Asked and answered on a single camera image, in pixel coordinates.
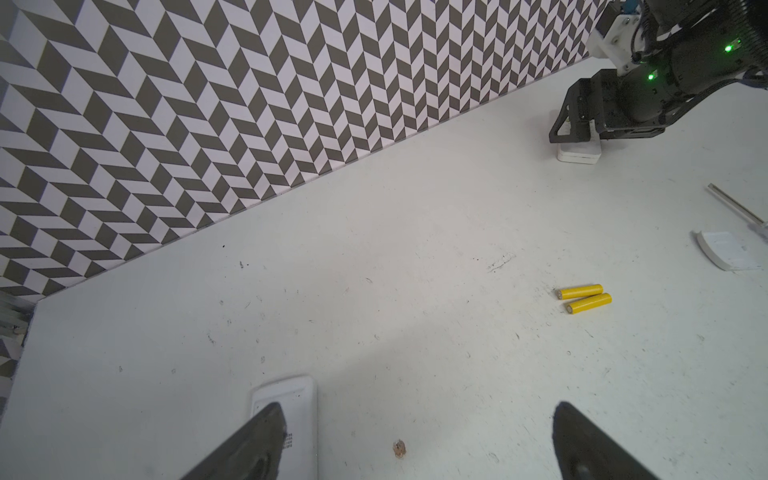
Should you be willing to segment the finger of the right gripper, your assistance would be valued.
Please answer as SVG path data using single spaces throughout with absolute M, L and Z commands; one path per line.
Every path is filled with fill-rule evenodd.
M 586 143 L 591 140 L 591 82 L 576 81 L 566 92 L 563 104 L 549 131 L 551 144 Z

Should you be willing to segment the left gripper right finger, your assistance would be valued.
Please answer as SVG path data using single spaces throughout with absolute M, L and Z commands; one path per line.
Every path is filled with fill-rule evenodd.
M 658 480 L 569 402 L 555 409 L 552 439 L 563 479 Z

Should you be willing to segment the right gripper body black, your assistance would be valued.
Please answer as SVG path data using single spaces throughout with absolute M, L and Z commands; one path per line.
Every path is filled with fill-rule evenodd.
M 566 93 L 567 140 L 591 140 L 591 125 L 601 140 L 653 138 L 665 132 L 655 122 L 631 120 L 618 103 L 618 76 L 600 70 L 591 78 L 576 81 Z

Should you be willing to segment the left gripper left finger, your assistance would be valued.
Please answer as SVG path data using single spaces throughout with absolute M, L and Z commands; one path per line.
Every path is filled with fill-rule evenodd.
M 287 436 L 279 403 L 272 402 L 183 476 L 184 480 L 274 480 Z

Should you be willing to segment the white remote control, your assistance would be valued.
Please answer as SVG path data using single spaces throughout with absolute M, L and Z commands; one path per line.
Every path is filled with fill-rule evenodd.
M 561 143 L 557 146 L 557 159 L 563 163 L 595 165 L 601 155 L 601 140 L 593 121 L 590 122 L 590 139 L 587 142 Z
M 280 480 L 318 478 L 317 385 L 309 375 L 261 385 L 251 395 L 251 416 L 278 403 L 286 421 L 278 476 Z

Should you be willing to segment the small battery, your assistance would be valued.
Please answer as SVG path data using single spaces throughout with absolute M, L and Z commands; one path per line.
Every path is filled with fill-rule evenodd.
M 556 289 L 555 294 L 559 300 L 571 300 L 601 295 L 604 293 L 603 286 L 600 284 L 584 285 L 579 287 L 570 287 Z

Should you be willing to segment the white battery cover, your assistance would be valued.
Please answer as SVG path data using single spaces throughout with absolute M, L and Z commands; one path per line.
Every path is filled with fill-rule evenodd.
M 705 256 L 719 269 L 729 272 L 760 270 L 761 265 L 730 232 L 704 232 L 695 239 Z

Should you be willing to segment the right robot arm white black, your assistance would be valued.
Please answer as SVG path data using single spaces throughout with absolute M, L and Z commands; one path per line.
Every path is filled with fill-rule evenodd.
M 611 1 L 587 40 L 612 66 L 576 81 L 553 144 L 645 139 L 732 84 L 767 86 L 764 1 Z

